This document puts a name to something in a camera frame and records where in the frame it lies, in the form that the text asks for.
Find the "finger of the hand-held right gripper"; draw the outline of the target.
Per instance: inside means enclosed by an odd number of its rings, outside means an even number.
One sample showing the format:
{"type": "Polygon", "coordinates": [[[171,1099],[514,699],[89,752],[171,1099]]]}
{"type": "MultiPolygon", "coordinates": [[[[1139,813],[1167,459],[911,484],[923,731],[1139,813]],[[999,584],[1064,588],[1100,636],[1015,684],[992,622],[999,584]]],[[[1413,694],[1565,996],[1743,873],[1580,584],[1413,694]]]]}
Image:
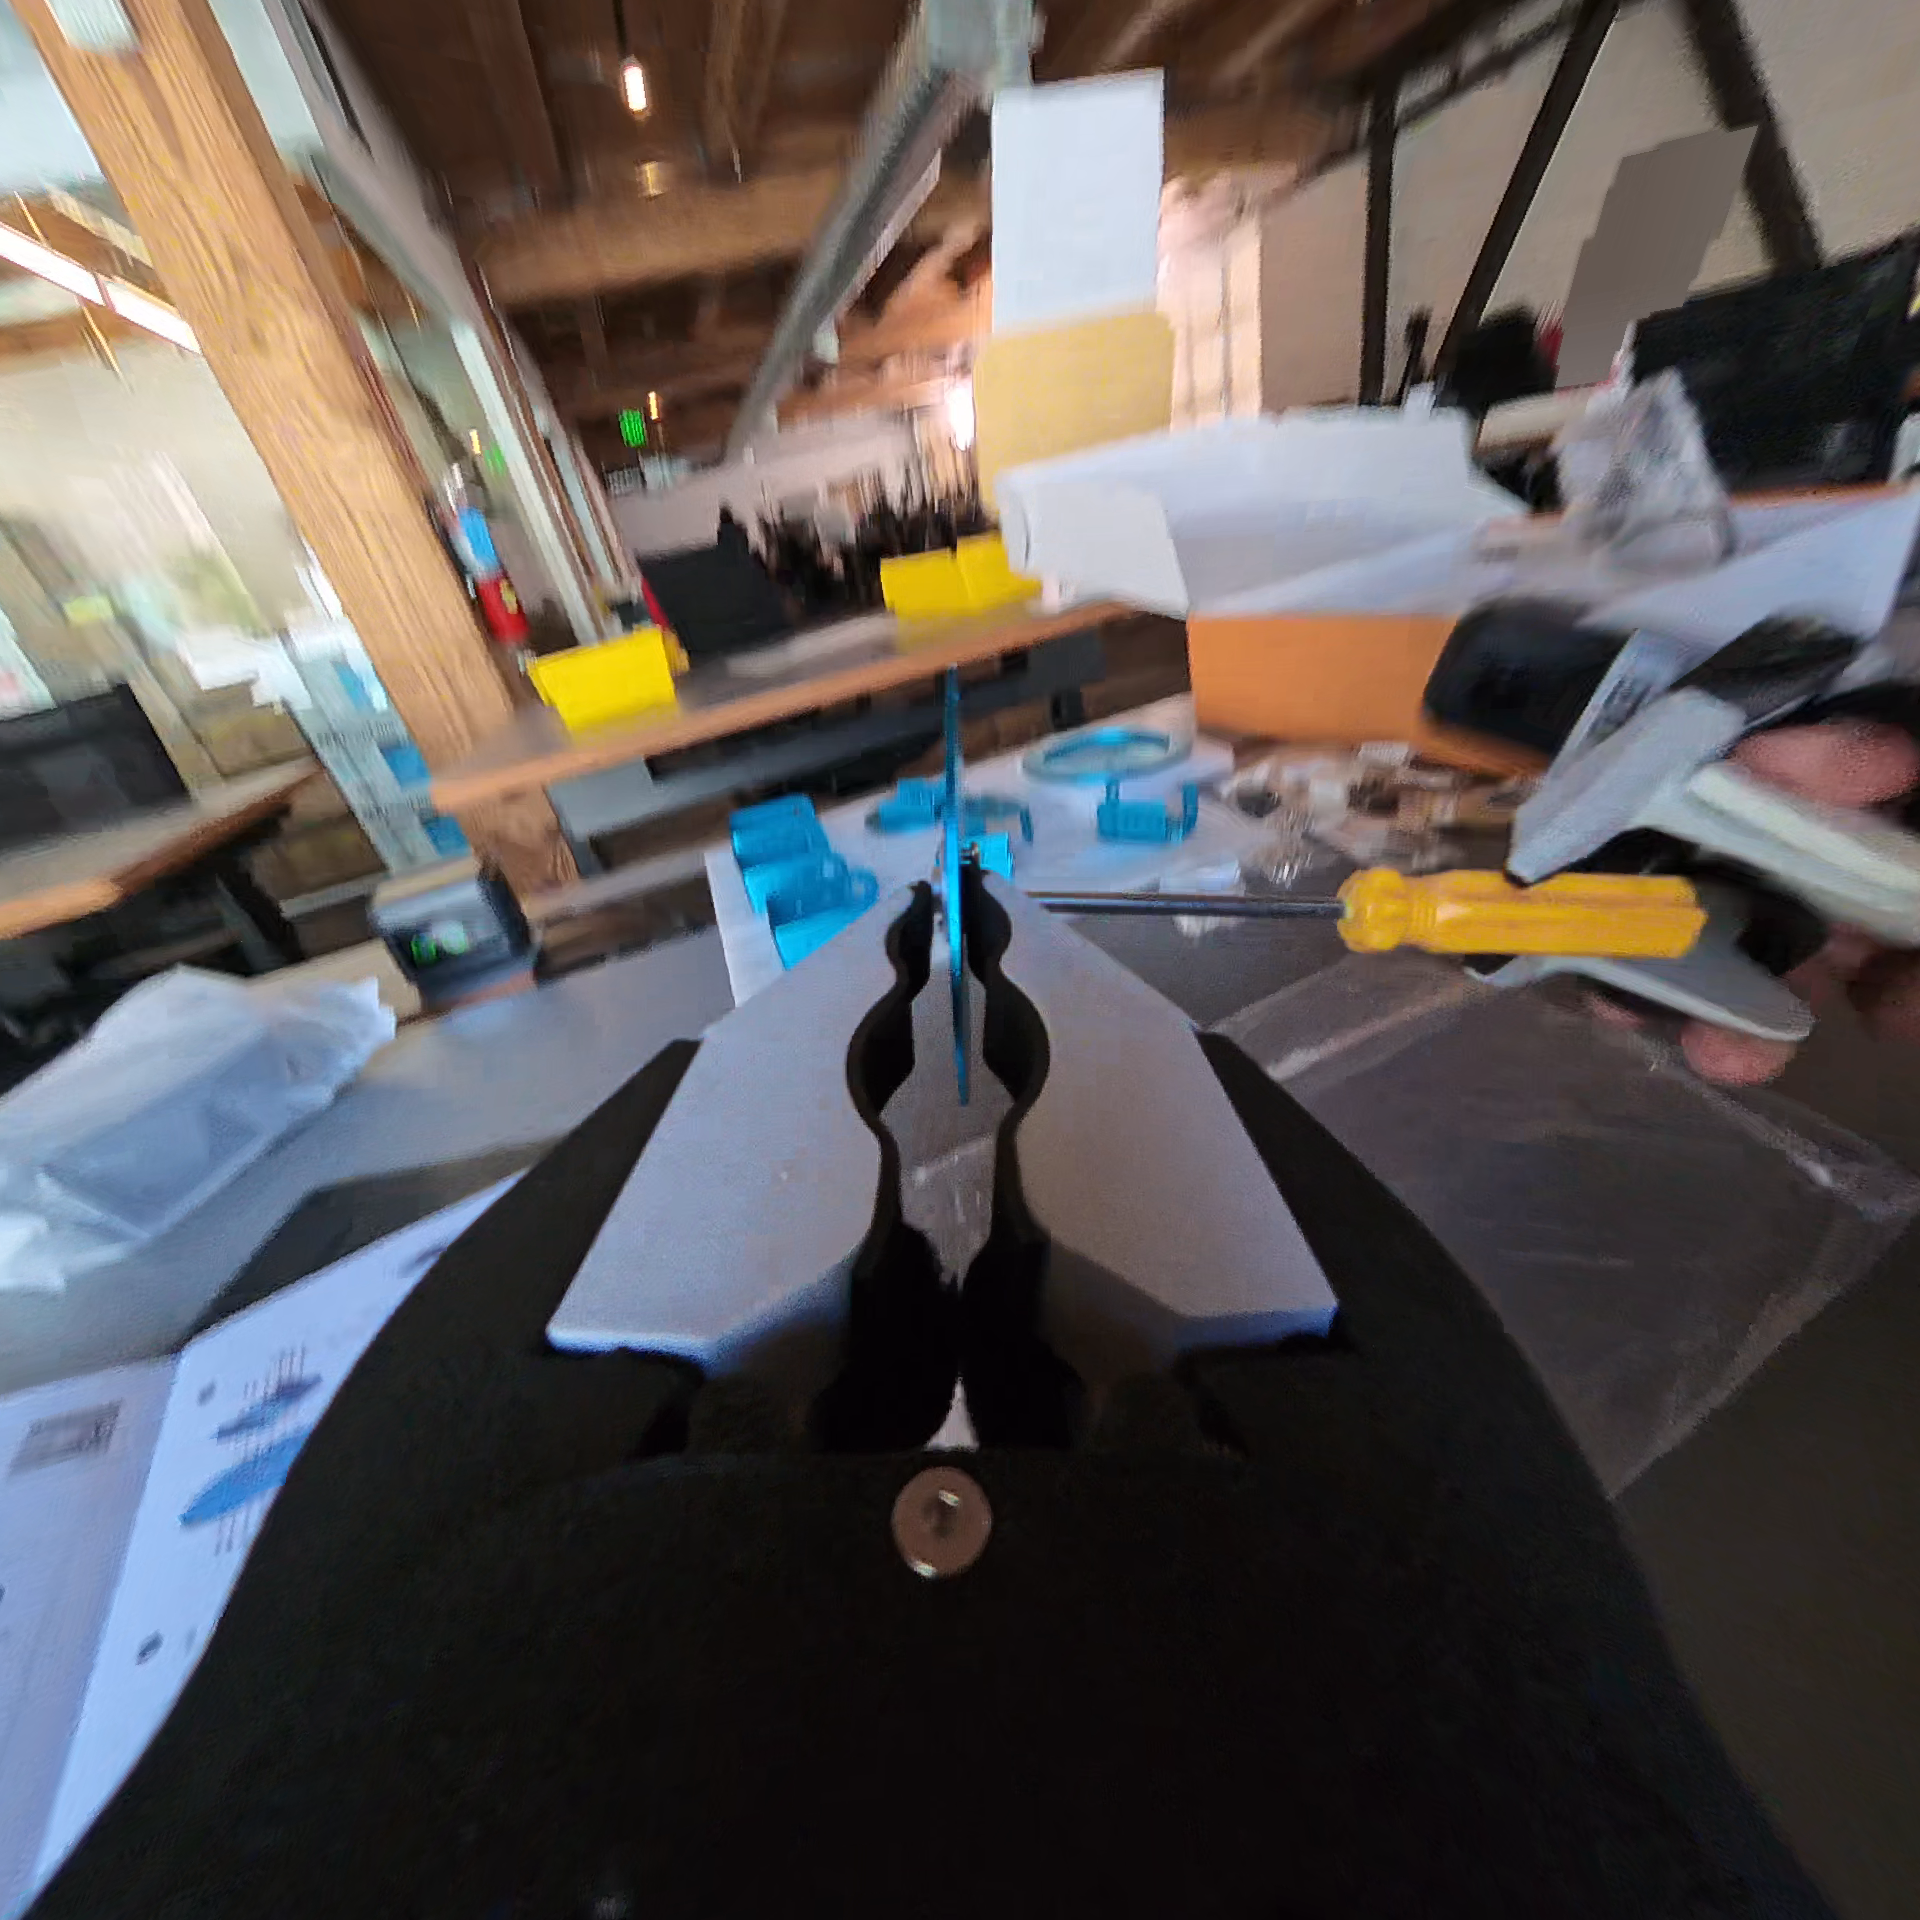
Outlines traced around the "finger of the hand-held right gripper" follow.
{"type": "Polygon", "coordinates": [[[1625,831],[1647,828],[1659,799],[1682,793],[1746,729],[1737,703],[1688,687],[1644,705],[1578,756],[1557,761],[1520,804],[1507,876],[1537,884],[1573,868],[1625,831]]]}
{"type": "Polygon", "coordinates": [[[1751,1040],[1797,1045],[1815,1015],[1776,973],[1743,949],[1754,904],[1746,896],[1707,896],[1705,925],[1675,957],[1653,955],[1509,955],[1481,957],[1477,979],[1495,990],[1520,990],[1557,975],[1650,1000],[1689,1021],[1712,1024],[1751,1040]]]}

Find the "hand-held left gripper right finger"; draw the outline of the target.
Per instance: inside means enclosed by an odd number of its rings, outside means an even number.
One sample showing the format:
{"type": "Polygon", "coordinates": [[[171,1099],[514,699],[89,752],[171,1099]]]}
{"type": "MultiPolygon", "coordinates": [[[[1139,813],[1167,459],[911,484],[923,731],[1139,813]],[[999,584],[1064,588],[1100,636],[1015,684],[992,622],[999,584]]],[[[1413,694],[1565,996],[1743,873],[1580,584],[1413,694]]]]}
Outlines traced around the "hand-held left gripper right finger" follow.
{"type": "Polygon", "coordinates": [[[1132,1380],[1328,1337],[1338,1295],[1200,1028],[1008,879],[969,873],[960,904],[1008,1097],[960,1281],[976,1439],[1071,1448],[1132,1380]]]}

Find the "yellow-handled screwdriver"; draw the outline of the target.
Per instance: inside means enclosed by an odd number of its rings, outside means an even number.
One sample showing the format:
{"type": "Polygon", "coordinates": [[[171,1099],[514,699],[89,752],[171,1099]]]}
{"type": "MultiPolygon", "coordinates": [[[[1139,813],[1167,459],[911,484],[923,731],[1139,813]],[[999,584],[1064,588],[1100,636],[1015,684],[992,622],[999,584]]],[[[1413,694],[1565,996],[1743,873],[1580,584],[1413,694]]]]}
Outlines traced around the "yellow-handled screwdriver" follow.
{"type": "Polygon", "coordinates": [[[1357,871],[1336,896],[1034,893],[1076,919],[1323,921],[1353,952],[1650,957],[1695,951],[1711,908],[1672,876],[1562,873],[1517,884],[1500,871],[1357,871]]]}

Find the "blue round metal plate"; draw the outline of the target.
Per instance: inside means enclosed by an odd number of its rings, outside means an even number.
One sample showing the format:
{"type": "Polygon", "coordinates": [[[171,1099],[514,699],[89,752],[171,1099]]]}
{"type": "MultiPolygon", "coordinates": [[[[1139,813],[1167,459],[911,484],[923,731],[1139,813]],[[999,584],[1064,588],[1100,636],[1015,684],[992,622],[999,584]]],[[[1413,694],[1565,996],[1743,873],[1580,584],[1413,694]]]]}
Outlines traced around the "blue round metal plate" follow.
{"type": "Polygon", "coordinates": [[[972,1087],[972,1015],[969,1015],[969,949],[965,921],[965,755],[962,755],[962,684],[956,665],[944,672],[944,795],[943,795],[943,902],[949,951],[952,1060],[956,1095],[969,1104],[972,1087]]]}

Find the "grey desk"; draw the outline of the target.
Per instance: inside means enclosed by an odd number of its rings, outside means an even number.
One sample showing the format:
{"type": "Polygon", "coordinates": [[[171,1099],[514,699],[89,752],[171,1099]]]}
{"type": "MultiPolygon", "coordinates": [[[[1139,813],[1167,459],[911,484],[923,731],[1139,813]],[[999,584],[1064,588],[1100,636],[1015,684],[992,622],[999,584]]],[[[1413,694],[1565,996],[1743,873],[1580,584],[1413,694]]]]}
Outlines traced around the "grey desk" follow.
{"type": "MultiPolygon", "coordinates": [[[[433,1024],[180,1232],[5,1294],[5,1392],[179,1344],[330,1184],[536,1145],[731,1008],[700,929],[433,1024]]],[[[1775,1095],[1915,1175],[1915,1059],[1829,1015],[1775,1095]]],[[[1624,1494],[1685,1659],[1842,1916],[1915,1916],[1915,1221],[1624,1494]]]]}

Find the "person's right hand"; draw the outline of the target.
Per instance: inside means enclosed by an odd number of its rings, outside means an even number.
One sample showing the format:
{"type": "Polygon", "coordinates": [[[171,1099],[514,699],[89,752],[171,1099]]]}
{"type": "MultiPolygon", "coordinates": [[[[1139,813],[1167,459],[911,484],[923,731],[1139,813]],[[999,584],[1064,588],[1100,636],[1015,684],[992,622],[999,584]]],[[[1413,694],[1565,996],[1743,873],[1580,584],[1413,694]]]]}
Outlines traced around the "person's right hand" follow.
{"type": "MultiPolygon", "coordinates": [[[[1829,809],[1898,811],[1915,799],[1914,737],[1881,723],[1839,718],[1745,737],[1732,755],[1751,776],[1829,809]]],[[[1811,957],[1787,973],[1797,998],[1825,1013],[1850,1004],[1879,1040],[1917,1040],[1917,951],[1876,944],[1836,925],[1811,957]]],[[[1704,1079],[1754,1087],[1776,1079],[1797,1045],[1761,1040],[1727,1027],[1685,1024],[1679,1045],[1704,1079]]]]}

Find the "pile of small screw packets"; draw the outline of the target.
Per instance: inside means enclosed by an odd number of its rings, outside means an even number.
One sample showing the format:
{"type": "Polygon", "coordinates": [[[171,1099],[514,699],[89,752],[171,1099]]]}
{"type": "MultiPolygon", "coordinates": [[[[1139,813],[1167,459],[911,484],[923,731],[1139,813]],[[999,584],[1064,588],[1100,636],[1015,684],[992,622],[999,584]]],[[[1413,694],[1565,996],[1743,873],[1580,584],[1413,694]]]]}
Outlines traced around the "pile of small screw packets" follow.
{"type": "Polygon", "coordinates": [[[1239,743],[1204,804],[1223,854],[1187,876],[1208,893],[1328,896],[1355,871],[1497,867],[1527,789],[1419,756],[1404,741],[1355,750],[1239,743]]]}

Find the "orange cardboard box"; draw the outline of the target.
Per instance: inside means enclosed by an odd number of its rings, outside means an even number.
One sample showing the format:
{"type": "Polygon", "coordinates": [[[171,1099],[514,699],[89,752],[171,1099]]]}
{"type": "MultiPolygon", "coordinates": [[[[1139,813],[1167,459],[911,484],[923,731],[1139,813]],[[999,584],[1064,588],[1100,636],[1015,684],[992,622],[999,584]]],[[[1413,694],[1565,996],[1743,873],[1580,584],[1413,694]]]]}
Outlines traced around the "orange cardboard box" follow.
{"type": "Polygon", "coordinates": [[[1189,615],[1200,729],[1295,747],[1408,745],[1485,776],[1537,776],[1548,756],[1434,723],[1428,677],[1452,615],[1189,615]]]}

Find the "clear plastic bag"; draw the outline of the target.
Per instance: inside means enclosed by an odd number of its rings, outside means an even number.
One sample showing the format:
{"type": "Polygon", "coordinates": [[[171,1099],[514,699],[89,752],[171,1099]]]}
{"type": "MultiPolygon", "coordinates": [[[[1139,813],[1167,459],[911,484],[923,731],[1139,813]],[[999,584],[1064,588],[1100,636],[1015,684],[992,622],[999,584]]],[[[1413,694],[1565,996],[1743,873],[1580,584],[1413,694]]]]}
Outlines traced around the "clear plastic bag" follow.
{"type": "Polygon", "coordinates": [[[1611,1497],[1915,1221],[1915,1175],[1573,991],[1306,919],[1066,919],[1223,1032],[1479,1285],[1611,1497]]]}

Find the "white foam tray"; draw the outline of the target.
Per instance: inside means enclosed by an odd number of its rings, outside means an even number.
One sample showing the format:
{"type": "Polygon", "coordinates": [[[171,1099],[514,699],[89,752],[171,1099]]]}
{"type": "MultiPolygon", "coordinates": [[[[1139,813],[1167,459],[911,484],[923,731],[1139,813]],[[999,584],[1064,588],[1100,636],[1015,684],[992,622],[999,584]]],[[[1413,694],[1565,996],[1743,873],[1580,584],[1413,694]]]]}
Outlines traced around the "white foam tray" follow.
{"type": "MultiPolygon", "coordinates": [[[[1197,787],[1194,831],[1175,846],[1122,846],[1098,837],[1098,804],[1101,784],[1036,782],[1025,768],[1026,752],[1003,752],[968,766],[968,790],[991,798],[1019,799],[1031,813],[1036,833],[1025,841],[1011,828],[1015,844],[1015,879],[1026,891],[1105,893],[1135,891],[1152,879],[1184,879],[1189,873],[1236,873],[1258,844],[1258,828],[1218,798],[1233,775],[1233,750],[1218,736],[1200,731],[1189,697],[1163,699],[1117,713],[1109,729],[1167,733],[1187,756],[1157,772],[1122,784],[1127,799],[1162,799],[1170,807],[1184,798],[1184,787],[1197,787]]],[[[936,829],[876,831],[869,822],[882,793],[859,799],[821,803],[816,807],[832,851],[853,868],[871,871],[882,893],[928,879],[937,863],[943,839],[936,829]]],[[[775,933],[769,928],[741,877],[729,839],[706,853],[706,877],[715,925],[723,937],[727,975],[733,1000],[748,1000],[773,984],[785,972],[775,933]]]]}

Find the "yellow open storage bin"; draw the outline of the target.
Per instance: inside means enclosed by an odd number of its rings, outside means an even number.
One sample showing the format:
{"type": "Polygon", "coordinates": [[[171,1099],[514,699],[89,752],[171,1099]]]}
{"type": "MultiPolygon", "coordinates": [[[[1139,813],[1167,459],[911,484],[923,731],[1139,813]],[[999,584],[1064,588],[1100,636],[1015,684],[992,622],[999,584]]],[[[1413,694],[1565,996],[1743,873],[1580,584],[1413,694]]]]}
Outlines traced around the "yellow open storage bin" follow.
{"type": "Polygon", "coordinates": [[[656,623],[536,656],[527,665],[527,678],[541,705],[555,713],[570,733],[673,709],[687,672],[688,654],[682,640],[656,623]]]}

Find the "white crumpled plastic bag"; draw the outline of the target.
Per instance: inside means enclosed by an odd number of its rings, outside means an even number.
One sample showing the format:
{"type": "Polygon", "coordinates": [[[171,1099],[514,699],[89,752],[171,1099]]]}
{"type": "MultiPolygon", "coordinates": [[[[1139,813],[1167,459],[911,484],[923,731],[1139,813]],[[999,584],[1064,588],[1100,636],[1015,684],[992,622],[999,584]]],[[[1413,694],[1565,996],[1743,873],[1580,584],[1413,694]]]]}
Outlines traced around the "white crumpled plastic bag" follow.
{"type": "Polygon", "coordinates": [[[3,1101],[3,1289],[64,1292],[179,1228],[394,1041],[375,981],[175,969],[3,1101]]]}

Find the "stack of printed cartons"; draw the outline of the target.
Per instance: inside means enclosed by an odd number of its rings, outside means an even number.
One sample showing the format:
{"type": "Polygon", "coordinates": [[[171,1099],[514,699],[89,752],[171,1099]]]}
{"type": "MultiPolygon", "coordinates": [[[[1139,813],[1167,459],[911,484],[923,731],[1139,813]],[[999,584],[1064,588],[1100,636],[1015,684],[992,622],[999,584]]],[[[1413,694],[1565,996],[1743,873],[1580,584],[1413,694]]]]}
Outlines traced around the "stack of printed cartons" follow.
{"type": "Polygon", "coordinates": [[[296,719],[392,873],[469,856],[464,829],[436,809],[428,764],[372,660],[338,616],[292,623],[281,648],[301,692],[296,719]]]}

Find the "white assembly guide booklet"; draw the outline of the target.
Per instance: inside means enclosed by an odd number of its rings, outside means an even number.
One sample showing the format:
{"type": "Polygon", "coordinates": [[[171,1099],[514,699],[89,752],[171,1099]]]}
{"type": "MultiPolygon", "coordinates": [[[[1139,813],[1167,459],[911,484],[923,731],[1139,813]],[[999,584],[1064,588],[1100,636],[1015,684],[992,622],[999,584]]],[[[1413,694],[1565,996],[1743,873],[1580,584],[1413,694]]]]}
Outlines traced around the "white assembly guide booklet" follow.
{"type": "Polygon", "coordinates": [[[507,1189],[375,1240],[180,1350],[3,1401],[3,1907],[21,1916],[177,1704],[378,1329],[507,1189]]]}

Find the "black metal base plate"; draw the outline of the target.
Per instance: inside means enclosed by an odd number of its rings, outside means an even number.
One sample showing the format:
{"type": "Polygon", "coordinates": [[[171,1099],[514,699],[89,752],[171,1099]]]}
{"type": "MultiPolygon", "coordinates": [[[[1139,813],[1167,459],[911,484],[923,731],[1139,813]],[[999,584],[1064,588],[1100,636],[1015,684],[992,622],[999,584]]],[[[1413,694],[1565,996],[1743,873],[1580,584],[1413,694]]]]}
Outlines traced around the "black metal base plate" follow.
{"type": "Polygon", "coordinates": [[[538,1152],[536,1145],[506,1145],[436,1165],[364,1175],[308,1193],[209,1300],[177,1348],[325,1265],[528,1171],[538,1152]]]}

